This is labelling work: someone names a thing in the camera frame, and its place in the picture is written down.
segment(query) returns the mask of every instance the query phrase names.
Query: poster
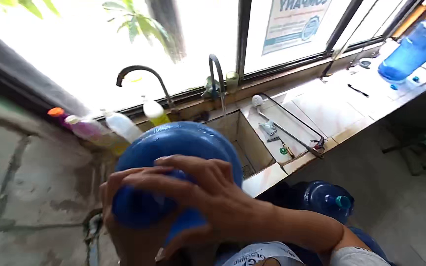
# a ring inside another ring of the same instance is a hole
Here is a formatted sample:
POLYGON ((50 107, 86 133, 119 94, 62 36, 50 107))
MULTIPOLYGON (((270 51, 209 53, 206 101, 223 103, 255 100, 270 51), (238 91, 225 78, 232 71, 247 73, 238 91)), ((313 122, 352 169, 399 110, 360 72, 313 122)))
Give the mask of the poster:
POLYGON ((262 55, 311 42, 331 0, 272 0, 262 55))

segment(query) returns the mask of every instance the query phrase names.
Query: green leaf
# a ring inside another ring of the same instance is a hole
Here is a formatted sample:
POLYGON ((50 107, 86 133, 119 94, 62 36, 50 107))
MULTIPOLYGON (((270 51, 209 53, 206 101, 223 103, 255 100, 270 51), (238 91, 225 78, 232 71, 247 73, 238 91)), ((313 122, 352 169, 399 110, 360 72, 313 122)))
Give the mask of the green leaf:
POLYGON ((126 27, 127 24, 129 23, 129 21, 124 21, 121 26, 119 26, 118 30, 116 31, 116 33, 118 33, 123 27, 126 27))
POLYGON ((157 29, 157 27, 154 26, 155 20, 151 18, 145 17, 143 15, 139 15, 137 19, 139 21, 139 28, 141 28, 142 34, 144 34, 145 38, 149 40, 150 35, 154 35, 154 37, 157 40, 159 40, 159 42, 164 47, 164 51, 168 54, 169 47, 167 45, 167 42, 169 41, 169 35, 167 34, 167 32, 161 33, 159 29, 157 29))
POLYGON ((121 10, 126 11, 126 7, 116 2, 104 2, 101 5, 106 10, 121 10))
POLYGON ((134 7, 133 7, 133 0, 123 0, 123 3, 127 6, 127 9, 129 11, 135 13, 134 7))
POLYGON ((151 22, 154 24, 154 26, 157 28, 159 33, 162 35, 162 37, 165 39, 166 42, 170 42, 170 36, 165 30, 165 28, 155 19, 151 18, 151 22))
POLYGON ((32 3, 32 0, 18 0, 18 3, 20 3, 23 7, 29 10, 29 12, 36 15, 38 18, 43 19, 42 14, 40 13, 36 5, 32 3))
POLYGON ((59 11, 55 8, 55 6, 52 3, 52 0, 42 0, 44 1, 45 5, 47 6, 48 9, 50 9, 50 11, 52 11, 53 14, 57 15, 60 17, 60 13, 59 11))
POLYGON ((15 7, 18 4, 17 0, 0 0, 0 4, 6 7, 15 7))
POLYGON ((129 30, 129 40, 131 44, 134 42, 134 37, 138 36, 139 30, 137 29, 137 19, 133 17, 130 21, 128 21, 127 28, 129 30))

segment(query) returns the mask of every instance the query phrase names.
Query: countertop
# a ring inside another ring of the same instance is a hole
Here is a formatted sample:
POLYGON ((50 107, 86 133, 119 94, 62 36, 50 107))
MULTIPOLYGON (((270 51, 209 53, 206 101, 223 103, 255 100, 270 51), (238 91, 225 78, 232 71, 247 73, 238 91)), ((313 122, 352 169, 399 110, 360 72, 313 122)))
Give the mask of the countertop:
MULTIPOLYGON (((349 70, 343 69, 334 73, 325 78, 325 82, 314 79, 293 88, 282 86, 265 93, 322 134, 326 139, 325 152, 327 152, 426 91, 426 63, 415 70, 404 83, 397 84, 397 90, 393 90, 391 84, 384 81, 377 73, 379 64, 397 47, 397 43, 387 42, 381 48, 380 55, 371 59, 370 69, 355 66, 349 70), (419 82, 412 80, 414 76, 419 77, 419 82), (354 91, 347 84, 368 94, 369 97, 354 91)), ((313 146, 310 141, 319 139, 316 133, 280 107, 275 106, 272 101, 264 97, 263 99, 261 112, 268 118, 306 144, 313 146)), ((266 120, 260 117, 256 108, 252 106, 251 98, 228 106, 228 111, 235 109, 242 112, 276 160, 276 163, 243 182, 243 190, 250 196, 258 196, 316 159, 281 130, 277 133, 291 148, 296 156, 295 159, 279 152, 279 148, 282 147, 280 141, 266 142, 266 135, 258 125, 258 123, 265 123, 266 120)))

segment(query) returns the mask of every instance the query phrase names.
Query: orange bottle cap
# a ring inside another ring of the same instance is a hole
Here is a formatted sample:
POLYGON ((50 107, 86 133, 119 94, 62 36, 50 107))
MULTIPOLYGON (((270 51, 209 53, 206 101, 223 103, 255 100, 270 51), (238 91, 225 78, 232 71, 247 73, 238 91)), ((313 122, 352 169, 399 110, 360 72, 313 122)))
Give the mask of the orange bottle cap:
POLYGON ((63 113, 64 113, 65 111, 63 111, 63 109, 62 108, 60 108, 60 107, 55 107, 55 108, 52 108, 52 109, 50 109, 47 113, 50 115, 50 116, 61 116, 61 115, 63 115, 63 113))

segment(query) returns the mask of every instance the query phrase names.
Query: window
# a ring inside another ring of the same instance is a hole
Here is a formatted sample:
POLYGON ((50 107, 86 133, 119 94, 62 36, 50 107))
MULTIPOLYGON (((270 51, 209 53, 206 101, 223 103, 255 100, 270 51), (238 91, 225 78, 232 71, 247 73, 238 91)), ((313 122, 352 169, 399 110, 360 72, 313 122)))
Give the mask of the window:
POLYGON ((155 0, 131 1, 140 15, 164 23, 178 46, 174 59, 154 36, 148 40, 140 33, 131 43, 127 27, 116 32, 129 17, 123 17, 129 12, 117 5, 126 7, 130 1, 113 0, 115 4, 105 5, 111 10, 104 9, 105 2, 108 0, 52 0, 58 17, 42 0, 33 0, 43 19, 21 5, 0 5, 0 39, 93 115, 100 108, 121 110, 139 105, 141 94, 153 100, 165 96, 157 78, 143 70, 129 73, 123 86, 117 87, 118 73, 130 65, 157 71, 171 95, 204 85, 210 75, 210 53, 218 57, 223 74, 235 70, 238 0, 166 0, 162 6, 156 6, 155 0))
POLYGON ((340 49, 352 34, 350 45, 382 35, 406 2, 407 0, 364 0, 333 49, 340 49))
POLYGON ((0 0, 0 40, 98 116, 164 98, 143 70, 117 87, 127 66, 157 71, 170 95, 205 84, 211 53, 223 79, 237 69, 261 78, 381 36, 417 1, 0 0))
POLYGON ((298 4, 293 9, 295 6, 294 0, 252 1, 244 73, 258 71, 325 51, 328 39, 351 0, 318 0, 310 2, 318 4, 306 7, 298 4), (267 46, 265 40, 269 37, 267 35, 276 37, 288 35, 290 32, 302 32, 311 17, 317 17, 319 21, 317 25, 319 27, 317 27, 315 35, 307 40, 303 40, 305 38, 302 37, 295 38, 291 41, 292 43, 279 40, 275 44, 279 46, 278 48, 265 50, 267 46), (297 23, 292 29, 288 25, 291 21, 297 23))

